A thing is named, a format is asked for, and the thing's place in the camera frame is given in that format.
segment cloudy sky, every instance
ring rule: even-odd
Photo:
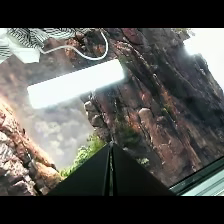
[[[201,53],[213,77],[224,90],[224,28],[193,28],[195,36],[185,41],[190,54]]]

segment zebra print fabric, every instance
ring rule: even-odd
[[[6,36],[13,37],[25,48],[39,49],[44,47],[44,41],[48,38],[67,39],[74,37],[77,32],[86,34],[90,30],[90,28],[7,28]],[[3,37],[0,32],[0,61],[4,61],[12,53],[7,41],[1,38]]]

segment black and white striped cloth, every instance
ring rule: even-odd
[[[40,49],[44,47],[44,41],[48,38],[68,39],[74,37],[77,32],[86,34],[90,28],[7,28],[8,37],[13,37],[24,48]],[[0,60],[4,61],[12,55],[7,41],[1,40],[0,34]]]

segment white cable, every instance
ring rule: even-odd
[[[100,32],[100,33],[101,33],[103,39],[105,40],[105,43],[106,43],[106,50],[105,50],[104,54],[103,54],[102,56],[98,57],[98,58],[88,57],[88,56],[84,55],[83,53],[81,53],[79,50],[77,50],[75,47],[70,46],[70,45],[59,46],[59,47],[56,47],[56,48],[51,49],[51,50],[49,50],[49,51],[43,51],[41,48],[40,48],[39,50],[40,50],[40,52],[43,53],[43,54],[48,54],[48,53],[50,53],[50,52],[53,52],[53,51],[56,51],[56,50],[59,50],[59,49],[62,49],[62,48],[71,48],[71,49],[73,49],[76,53],[78,53],[80,56],[82,56],[82,57],[85,58],[85,59],[92,60],[92,61],[101,60],[101,59],[105,58],[105,56],[107,55],[107,52],[108,52],[108,41],[107,41],[106,37],[104,36],[104,34],[103,34],[102,32]]]

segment white rectangular light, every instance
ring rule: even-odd
[[[124,78],[118,59],[50,79],[27,88],[33,108],[43,108]]]

